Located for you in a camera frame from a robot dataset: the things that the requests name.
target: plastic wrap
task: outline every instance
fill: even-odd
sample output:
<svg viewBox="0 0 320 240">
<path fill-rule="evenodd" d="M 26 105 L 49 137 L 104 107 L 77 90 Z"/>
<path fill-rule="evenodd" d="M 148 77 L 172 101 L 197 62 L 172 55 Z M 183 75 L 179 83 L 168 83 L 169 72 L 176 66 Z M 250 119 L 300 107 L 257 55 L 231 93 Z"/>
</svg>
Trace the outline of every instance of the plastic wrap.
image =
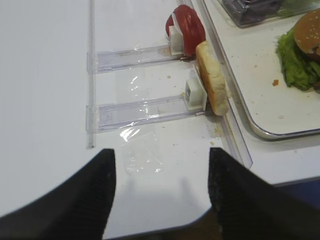
<svg viewBox="0 0 320 240">
<path fill-rule="evenodd" d="M 149 175 L 163 171 L 161 154 L 153 125 L 132 126 L 120 133 L 124 169 L 131 175 Z"/>
</svg>

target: white table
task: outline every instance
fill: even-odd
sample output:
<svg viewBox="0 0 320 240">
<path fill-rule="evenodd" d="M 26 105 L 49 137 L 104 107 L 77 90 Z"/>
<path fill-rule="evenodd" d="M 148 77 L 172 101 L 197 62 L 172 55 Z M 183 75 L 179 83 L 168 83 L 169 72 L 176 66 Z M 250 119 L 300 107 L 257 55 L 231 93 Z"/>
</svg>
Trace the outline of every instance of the white table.
<svg viewBox="0 0 320 240">
<path fill-rule="evenodd" d="M 87 150 L 87 26 L 86 0 L 0 1 L 0 216 L 54 189 L 102 148 L 114 148 L 117 188 L 105 238 L 195 221 L 210 207 L 209 148 L 221 146 L 208 130 L 215 124 L 203 116 L 154 124 L 164 159 L 157 174 L 126 174 L 119 130 L 98 134 L 96 148 Z M 265 143 L 240 127 L 252 171 L 263 179 L 319 173 L 311 165 L 319 137 Z"/>
</svg>

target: bread slice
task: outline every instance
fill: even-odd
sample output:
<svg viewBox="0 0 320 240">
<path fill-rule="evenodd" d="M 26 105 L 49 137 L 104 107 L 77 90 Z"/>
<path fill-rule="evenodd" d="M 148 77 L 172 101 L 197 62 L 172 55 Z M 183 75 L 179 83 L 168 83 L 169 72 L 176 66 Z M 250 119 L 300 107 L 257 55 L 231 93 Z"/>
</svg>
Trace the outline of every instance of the bread slice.
<svg viewBox="0 0 320 240">
<path fill-rule="evenodd" d="M 197 67 L 212 110 L 216 115 L 223 116 L 229 109 L 226 81 L 220 65 L 214 57 L 214 50 L 208 41 L 203 41 L 196 47 L 195 54 Z"/>
</svg>

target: plastic container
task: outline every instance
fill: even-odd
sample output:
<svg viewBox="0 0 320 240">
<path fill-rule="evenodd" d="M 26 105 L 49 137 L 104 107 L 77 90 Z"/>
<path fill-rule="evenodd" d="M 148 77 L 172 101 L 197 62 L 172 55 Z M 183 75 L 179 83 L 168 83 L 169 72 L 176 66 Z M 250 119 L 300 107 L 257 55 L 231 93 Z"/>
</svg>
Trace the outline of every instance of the plastic container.
<svg viewBox="0 0 320 240">
<path fill-rule="evenodd" d="M 320 8 L 320 0 L 218 0 L 234 23 L 249 27 Z"/>
</svg>

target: white plastic clip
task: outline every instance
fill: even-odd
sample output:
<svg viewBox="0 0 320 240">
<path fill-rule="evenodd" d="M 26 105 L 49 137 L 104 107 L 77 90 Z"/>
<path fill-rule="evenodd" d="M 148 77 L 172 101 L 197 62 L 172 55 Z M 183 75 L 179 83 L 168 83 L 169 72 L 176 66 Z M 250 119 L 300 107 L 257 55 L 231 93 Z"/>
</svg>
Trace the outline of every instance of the white plastic clip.
<svg viewBox="0 0 320 240">
<path fill-rule="evenodd" d="M 196 109 L 206 110 L 208 94 L 203 86 L 198 72 L 193 66 L 190 79 L 185 84 L 184 102 L 190 111 Z"/>
</svg>

